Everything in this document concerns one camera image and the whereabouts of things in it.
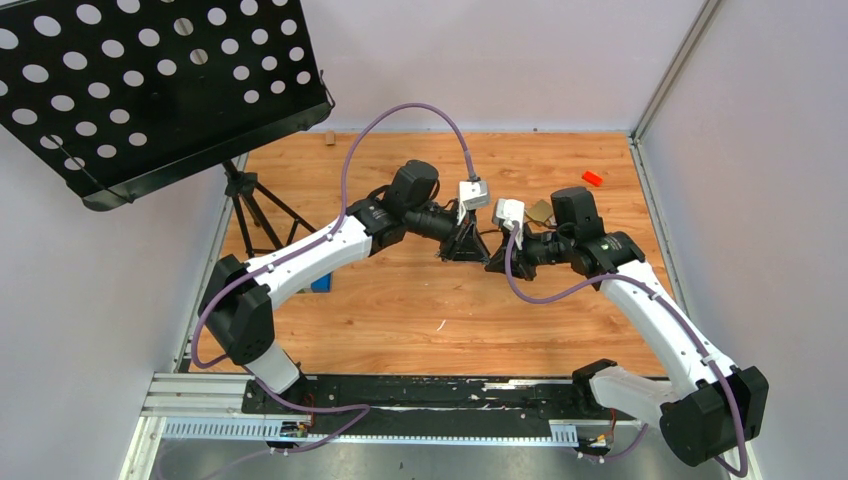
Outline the brass padlock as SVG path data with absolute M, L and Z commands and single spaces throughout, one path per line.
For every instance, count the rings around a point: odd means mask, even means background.
M 539 200 L 530 207 L 525 208 L 527 222 L 544 228 L 555 228 L 553 207 L 544 200 Z

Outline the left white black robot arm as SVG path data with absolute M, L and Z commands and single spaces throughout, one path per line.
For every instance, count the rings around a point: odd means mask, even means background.
M 283 413 L 306 400 L 301 369 L 275 340 L 274 312 L 291 296 L 345 265 L 399 243 L 408 233 L 436 240 L 445 261 L 485 264 L 489 253 L 476 228 L 477 209 L 491 201 L 487 183 L 462 181 L 450 206 L 434 195 L 438 170 L 410 160 L 392 182 L 352 203 L 337 220 L 270 254 L 241 262 L 229 255 L 213 270 L 199 309 L 226 358 L 268 388 L 268 400 Z

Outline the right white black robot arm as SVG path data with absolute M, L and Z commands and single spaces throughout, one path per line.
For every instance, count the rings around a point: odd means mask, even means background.
M 728 473 L 749 473 L 748 441 L 761 430 L 769 384 L 756 367 L 742 369 L 710 342 L 664 289 L 635 241 L 608 232 L 592 193 L 570 187 L 552 193 L 555 225 L 533 232 L 525 205 L 496 202 L 493 222 L 504 240 L 493 259 L 512 291 L 543 305 L 593 288 L 611 301 L 660 361 L 665 382 L 632 374 L 601 359 L 572 374 L 571 403 L 584 417 L 605 409 L 623 412 L 660 430 L 669 449 L 695 467 L 717 461 Z M 544 298 L 522 292 L 515 279 L 531 279 L 540 265 L 567 264 L 583 281 Z

